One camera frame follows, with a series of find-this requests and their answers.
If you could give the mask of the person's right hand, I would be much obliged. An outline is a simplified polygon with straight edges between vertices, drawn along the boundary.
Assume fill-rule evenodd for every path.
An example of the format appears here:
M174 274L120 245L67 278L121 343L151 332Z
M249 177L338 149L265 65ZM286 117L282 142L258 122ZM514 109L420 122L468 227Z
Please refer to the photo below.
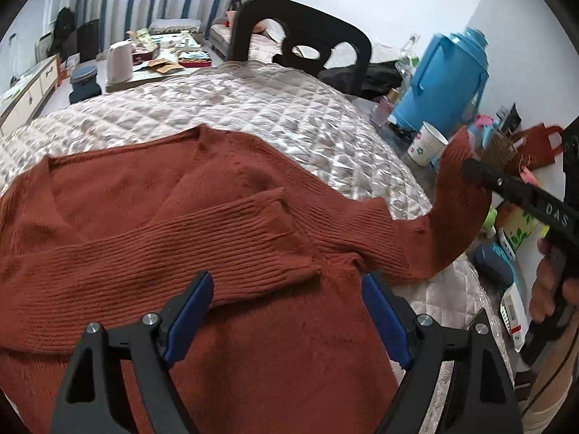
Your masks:
M532 295L529 312L534 322L543 322L547 316L551 316L555 310L554 288L557 287L557 277L554 266L551 263L551 247L546 239L538 241L539 252L543 255L537 267L537 277L532 287ZM578 307L578 278L571 277L564 282L562 294L565 300Z

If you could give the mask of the person's right forearm beige sleeve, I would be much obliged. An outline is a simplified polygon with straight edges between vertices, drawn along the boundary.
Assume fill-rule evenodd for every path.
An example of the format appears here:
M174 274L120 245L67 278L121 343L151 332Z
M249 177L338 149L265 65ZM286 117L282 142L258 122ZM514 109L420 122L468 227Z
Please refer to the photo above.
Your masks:
M554 345L553 351L540 368L535 385L530 394L530 400L536 397L538 392L547 385L547 382L557 371L567 352L571 342L574 339L575 332L578 328L578 314L573 315L572 322L569 323L565 333ZM549 386L536 399L534 405L522 416L522 425L524 433L543 433L550 422L554 419L557 412L561 409L570 387L574 381L574 365L578 355L578 340L575 340L573 349L567 358L565 365L558 375L550 382Z

